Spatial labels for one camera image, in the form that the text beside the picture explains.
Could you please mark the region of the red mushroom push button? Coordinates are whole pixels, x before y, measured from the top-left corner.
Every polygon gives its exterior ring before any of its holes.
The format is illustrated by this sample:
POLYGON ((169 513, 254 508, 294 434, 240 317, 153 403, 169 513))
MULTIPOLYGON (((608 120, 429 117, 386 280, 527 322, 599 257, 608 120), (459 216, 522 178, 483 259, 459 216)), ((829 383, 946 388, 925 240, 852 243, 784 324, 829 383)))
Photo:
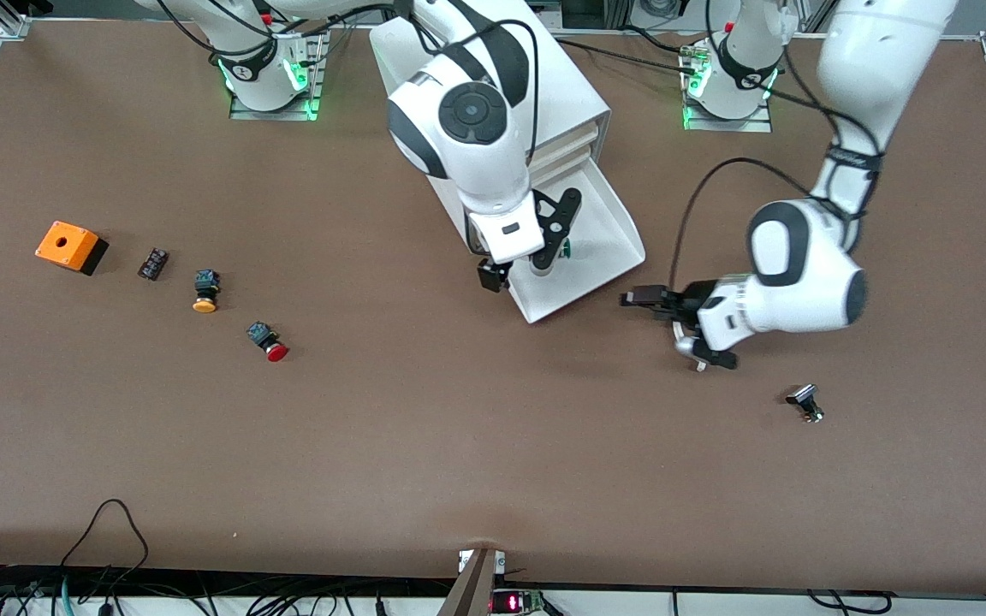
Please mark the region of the red mushroom push button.
POLYGON ((263 321, 255 321, 246 329, 247 338, 263 352, 269 362, 285 359, 289 348, 279 340, 278 333, 263 321))

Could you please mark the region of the orange button box with hole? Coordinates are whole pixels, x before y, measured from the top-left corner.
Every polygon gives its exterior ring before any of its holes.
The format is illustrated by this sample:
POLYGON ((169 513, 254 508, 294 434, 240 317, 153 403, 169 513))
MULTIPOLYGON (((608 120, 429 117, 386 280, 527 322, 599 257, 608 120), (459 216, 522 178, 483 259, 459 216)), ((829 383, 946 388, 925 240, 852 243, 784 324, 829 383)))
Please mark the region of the orange button box with hole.
POLYGON ((58 268, 93 276, 109 246, 109 242, 92 230, 55 221, 34 254, 58 268))

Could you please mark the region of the red LED display module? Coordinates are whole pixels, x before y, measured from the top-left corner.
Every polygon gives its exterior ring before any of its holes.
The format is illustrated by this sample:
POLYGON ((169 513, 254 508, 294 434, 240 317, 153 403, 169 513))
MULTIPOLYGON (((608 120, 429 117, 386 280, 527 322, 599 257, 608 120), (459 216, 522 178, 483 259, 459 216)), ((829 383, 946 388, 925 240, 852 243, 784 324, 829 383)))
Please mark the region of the red LED display module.
POLYGON ((528 589, 496 589, 490 593, 490 616, 528 616, 544 611, 543 593, 528 589))

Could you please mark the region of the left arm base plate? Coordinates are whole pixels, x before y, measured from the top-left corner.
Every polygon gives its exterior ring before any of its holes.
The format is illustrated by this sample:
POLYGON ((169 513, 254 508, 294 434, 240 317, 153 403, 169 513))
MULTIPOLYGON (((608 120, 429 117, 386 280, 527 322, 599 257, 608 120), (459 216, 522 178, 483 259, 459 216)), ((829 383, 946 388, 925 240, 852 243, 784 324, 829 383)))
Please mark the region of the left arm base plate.
POLYGON ((731 77, 713 66, 715 36, 695 43, 695 54, 680 59, 682 127, 729 133, 770 133, 770 94, 760 87, 740 90, 731 77))

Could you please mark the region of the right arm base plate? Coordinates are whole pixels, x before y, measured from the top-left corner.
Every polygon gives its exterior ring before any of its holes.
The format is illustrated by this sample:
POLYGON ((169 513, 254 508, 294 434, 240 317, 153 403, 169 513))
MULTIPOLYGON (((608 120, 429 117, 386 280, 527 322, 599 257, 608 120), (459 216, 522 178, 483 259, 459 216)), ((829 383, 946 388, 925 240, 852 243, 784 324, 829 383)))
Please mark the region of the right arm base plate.
POLYGON ((277 32, 262 50, 219 59, 231 95, 231 118, 263 121, 316 121, 324 89, 331 31, 302 38, 277 32))

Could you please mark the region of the grey angled mount bar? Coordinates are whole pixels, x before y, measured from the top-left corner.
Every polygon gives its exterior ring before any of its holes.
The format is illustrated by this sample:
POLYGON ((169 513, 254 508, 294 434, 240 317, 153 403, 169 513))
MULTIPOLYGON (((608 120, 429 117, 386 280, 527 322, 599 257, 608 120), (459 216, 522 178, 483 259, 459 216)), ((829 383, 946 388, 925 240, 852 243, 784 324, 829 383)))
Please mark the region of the grey angled mount bar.
POLYGON ((459 551, 459 576, 436 616, 490 616, 490 599, 506 572, 504 551, 473 548, 459 551))

